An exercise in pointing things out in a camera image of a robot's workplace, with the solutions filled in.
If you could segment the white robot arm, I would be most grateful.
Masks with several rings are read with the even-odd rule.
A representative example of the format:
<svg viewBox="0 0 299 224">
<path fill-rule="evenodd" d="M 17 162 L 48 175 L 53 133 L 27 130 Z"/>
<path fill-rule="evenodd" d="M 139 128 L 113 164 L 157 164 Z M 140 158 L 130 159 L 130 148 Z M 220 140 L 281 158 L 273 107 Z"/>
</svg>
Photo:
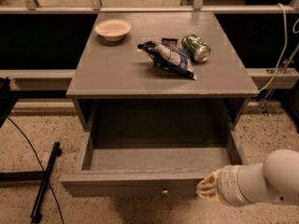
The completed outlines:
<svg viewBox="0 0 299 224">
<path fill-rule="evenodd" d="M 263 162 L 226 165 L 196 187 L 199 197 L 241 207 L 254 203 L 299 204 L 299 152 L 278 149 Z"/>
</svg>

